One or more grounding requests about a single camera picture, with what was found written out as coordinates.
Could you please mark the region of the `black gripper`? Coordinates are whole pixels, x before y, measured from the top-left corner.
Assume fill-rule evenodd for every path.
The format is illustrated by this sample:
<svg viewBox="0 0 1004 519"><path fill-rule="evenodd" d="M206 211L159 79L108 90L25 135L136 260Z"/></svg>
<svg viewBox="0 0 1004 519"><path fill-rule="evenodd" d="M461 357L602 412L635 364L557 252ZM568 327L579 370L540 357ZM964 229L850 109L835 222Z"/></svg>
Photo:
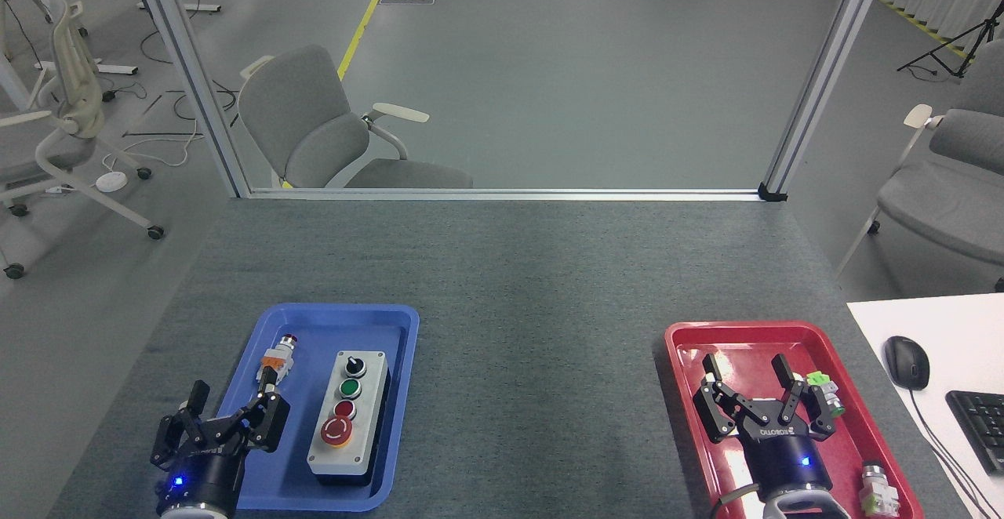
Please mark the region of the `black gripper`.
<svg viewBox="0 0 1004 519"><path fill-rule="evenodd" d="M729 436L739 420L749 418L740 423L740 444L761 501L799 489L832 490L824 460L810 437L831 436L836 430L838 384L829 375L815 370L801 376L793 372L784 354L776 354L772 368L784 388L778 416L781 425L761 426L753 402L723 380L716 357L705 354L700 363L705 375L693 394L693 407L715 444ZM806 407L808 425L796 416L800 404Z"/></svg>
<svg viewBox="0 0 1004 519"><path fill-rule="evenodd" d="M276 451L286 428L290 404L277 383L275 369L262 369L257 394L216 421L215 448L201 421L210 394L204 380L196 380L178 411L161 419L151 449L151 464L168 470L155 489L158 515L235 513L247 452Z"/></svg>

